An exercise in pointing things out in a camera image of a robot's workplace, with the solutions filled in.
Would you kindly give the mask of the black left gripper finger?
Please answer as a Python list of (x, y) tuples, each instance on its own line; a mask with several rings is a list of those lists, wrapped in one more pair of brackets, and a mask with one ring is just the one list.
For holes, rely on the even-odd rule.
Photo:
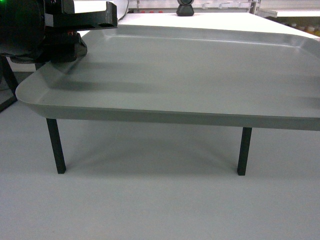
[(48, 33), (40, 45), (37, 63), (70, 63), (84, 57), (88, 48), (76, 31)]
[(107, 1), (103, 11), (45, 13), (45, 26), (55, 31), (91, 31), (117, 28), (117, 6)]

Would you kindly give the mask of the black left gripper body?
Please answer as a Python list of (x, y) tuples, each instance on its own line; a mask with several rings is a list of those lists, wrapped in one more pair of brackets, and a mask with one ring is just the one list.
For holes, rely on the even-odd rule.
[(46, 35), (59, 33), (45, 26), (45, 13), (74, 12), (72, 0), (2, 0), (0, 54), (14, 63), (37, 63)]

